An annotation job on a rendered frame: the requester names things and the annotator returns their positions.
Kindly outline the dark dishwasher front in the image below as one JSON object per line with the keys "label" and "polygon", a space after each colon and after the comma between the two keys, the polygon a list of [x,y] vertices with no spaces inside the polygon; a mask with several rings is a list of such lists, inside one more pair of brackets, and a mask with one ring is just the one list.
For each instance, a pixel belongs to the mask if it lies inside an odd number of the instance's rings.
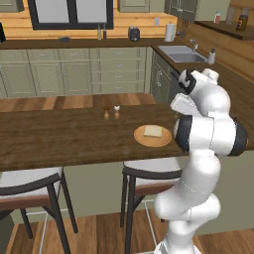
{"label": "dark dishwasher front", "polygon": [[172,75],[172,80],[171,80],[171,87],[170,87],[169,102],[172,102],[178,93],[182,93],[182,94],[186,93],[179,85],[180,74],[175,69],[172,68],[171,75]]}

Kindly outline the sage green base cupboard run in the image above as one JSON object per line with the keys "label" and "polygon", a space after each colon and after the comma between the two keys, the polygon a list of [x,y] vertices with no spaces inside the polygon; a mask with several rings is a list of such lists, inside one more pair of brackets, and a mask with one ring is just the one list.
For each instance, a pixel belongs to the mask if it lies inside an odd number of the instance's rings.
{"label": "sage green base cupboard run", "polygon": [[0,98],[145,90],[145,48],[0,51]]}

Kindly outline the round orange-brown plate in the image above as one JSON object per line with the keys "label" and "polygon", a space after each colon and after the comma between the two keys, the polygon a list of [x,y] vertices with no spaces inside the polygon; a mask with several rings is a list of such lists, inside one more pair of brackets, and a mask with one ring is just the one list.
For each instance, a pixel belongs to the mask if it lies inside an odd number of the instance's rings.
{"label": "round orange-brown plate", "polygon": [[172,141],[172,133],[162,126],[160,126],[163,128],[161,138],[144,136],[145,126],[146,125],[140,126],[134,131],[134,138],[141,145],[147,147],[164,147]]}

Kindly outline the dark green wall cupboard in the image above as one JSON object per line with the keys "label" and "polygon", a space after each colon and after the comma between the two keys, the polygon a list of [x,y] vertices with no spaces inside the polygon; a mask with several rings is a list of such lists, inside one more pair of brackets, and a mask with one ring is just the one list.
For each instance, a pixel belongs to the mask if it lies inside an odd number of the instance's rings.
{"label": "dark green wall cupboard", "polygon": [[167,14],[193,22],[196,18],[198,0],[165,0]]}

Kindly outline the dark wooden wall shelf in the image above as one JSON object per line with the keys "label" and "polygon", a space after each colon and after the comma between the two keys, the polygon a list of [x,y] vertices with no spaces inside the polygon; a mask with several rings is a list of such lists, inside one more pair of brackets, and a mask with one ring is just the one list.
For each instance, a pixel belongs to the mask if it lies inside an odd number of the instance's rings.
{"label": "dark wooden wall shelf", "polygon": [[215,24],[212,21],[195,21],[195,23],[240,41],[254,41],[253,26],[247,26],[244,31],[237,31],[236,23],[231,25],[227,25],[225,21],[221,21],[218,24]]}

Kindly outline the black appliance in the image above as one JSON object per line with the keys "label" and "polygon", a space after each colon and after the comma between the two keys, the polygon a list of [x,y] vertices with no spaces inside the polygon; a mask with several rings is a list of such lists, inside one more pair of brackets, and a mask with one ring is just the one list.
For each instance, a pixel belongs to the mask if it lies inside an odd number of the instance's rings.
{"label": "black appliance", "polygon": [[6,41],[6,37],[5,37],[4,29],[3,29],[2,23],[0,22],[0,44],[2,44],[5,41]]}

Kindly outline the black framed window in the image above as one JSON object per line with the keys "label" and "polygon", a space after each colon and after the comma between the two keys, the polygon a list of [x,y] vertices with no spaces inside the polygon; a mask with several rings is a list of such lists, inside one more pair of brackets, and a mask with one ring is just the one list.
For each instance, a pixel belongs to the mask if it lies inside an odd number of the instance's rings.
{"label": "black framed window", "polygon": [[112,30],[113,0],[28,0],[34,30]]}

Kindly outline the sage green wall cupboard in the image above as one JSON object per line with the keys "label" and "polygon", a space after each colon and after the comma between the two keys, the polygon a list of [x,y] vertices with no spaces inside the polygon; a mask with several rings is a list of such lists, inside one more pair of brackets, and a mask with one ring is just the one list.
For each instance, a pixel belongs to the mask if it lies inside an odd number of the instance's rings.
{"label": "sage green wall cupboard", "polygon": [[0,0],[0,12],[23,12],[23,0]]}
{"label": "sage green wall cupboard", "polygon": [[148,13],[150,0],[117,0],[117,8],[123,13]]}

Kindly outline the sage green cupboards beside sink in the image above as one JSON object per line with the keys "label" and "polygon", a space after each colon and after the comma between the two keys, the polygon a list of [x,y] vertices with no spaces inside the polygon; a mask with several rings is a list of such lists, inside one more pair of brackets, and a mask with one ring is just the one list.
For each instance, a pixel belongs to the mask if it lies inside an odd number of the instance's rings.
{"label": "sage green cupboards beside sink", "polygon": [[171,66],[153,52],[151,71],[151,94],[158,103],[168,103],[171,85]]}

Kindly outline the dark brown jar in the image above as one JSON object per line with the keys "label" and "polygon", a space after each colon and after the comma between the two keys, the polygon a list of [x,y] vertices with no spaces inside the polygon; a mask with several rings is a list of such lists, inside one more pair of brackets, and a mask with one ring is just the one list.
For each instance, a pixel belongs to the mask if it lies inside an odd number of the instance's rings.
{"label": "dark brown jar", "polygon": [[238,19],[236,30],[240,31],[240,32],[243,32],[246,29],[247,22],[248,22],[248,16],[247,15],[241,15]]}

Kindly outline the grey tall jar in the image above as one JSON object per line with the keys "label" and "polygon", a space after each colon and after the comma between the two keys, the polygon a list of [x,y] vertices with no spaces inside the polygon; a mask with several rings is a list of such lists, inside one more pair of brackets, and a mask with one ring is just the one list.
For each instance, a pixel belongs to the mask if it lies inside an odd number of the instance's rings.
{"label": "grey tall jar", "polygon": [[235,14],[236,8],[233,6],[229,6],[227,9],[227,14],[226,14],[226,24],[231,25],[233,22],[234,14]]}

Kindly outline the pale bread slice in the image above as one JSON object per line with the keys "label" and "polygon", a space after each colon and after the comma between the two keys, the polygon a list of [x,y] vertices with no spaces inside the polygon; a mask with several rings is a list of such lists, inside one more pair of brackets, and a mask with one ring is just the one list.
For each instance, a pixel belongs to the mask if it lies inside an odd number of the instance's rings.
{"label": "pale bread slice", "polygon": [[163,128],[156,125],[146,125],[144,129],[144,136],[161,138]]}

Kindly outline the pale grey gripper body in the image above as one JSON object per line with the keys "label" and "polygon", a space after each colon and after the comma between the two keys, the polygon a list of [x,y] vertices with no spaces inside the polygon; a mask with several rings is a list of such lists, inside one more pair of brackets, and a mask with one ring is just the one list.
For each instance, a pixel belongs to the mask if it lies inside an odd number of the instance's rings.
{"label": "pale grey gripper body", "polygon": [[192,99],[182,93],[178,93],[171,102],[171,108],[183,115],[199,116],[200,113],[197,110]]}

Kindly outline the white paper towel roll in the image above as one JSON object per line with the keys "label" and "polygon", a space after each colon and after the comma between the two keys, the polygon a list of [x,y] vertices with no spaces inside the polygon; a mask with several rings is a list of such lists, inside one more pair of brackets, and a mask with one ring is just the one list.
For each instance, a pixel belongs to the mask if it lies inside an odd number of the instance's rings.
{"label": "white paper towel roll", "polygon": [[176,26],[173,23],[168,23],[165,29],[165,41],[172,42],[175,39]]}

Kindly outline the black toaster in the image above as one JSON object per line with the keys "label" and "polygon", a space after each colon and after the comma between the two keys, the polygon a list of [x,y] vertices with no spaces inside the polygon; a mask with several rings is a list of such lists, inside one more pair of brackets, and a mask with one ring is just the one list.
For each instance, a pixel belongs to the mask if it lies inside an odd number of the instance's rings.
{"label": "black toaster", "polygon": [[132,42],[138,42],[140,40],[140,30],[135,26],[130,26],[128,29],[128,37]]}

